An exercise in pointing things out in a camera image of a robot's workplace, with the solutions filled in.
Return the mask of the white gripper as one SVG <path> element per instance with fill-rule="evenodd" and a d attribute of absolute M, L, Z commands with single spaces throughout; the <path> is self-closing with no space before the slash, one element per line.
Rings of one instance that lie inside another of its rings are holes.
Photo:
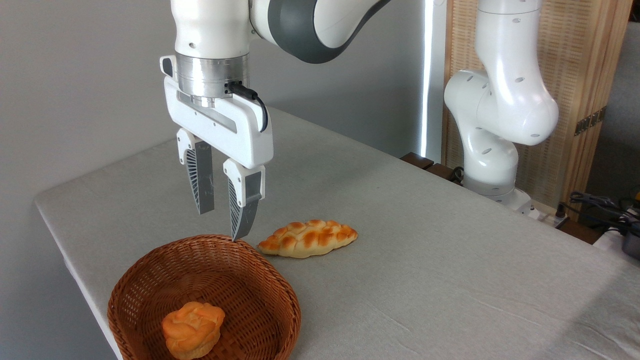
<path fill-rule="evenodd" d="M 167 111 L 181 128 L 176 133 L 179 161 L 186 166 L 198 213 L 215 209 L 213 148 L 229 157 L 228 178 L 231 238 L 246 237 L 259 201 L 265 198 L 265 167 L 274 157 L 268 112 L 256 100 L 230 90 L 249 84 L 249 57 L 197 58 L 166 55 L 164 73 Z"/>

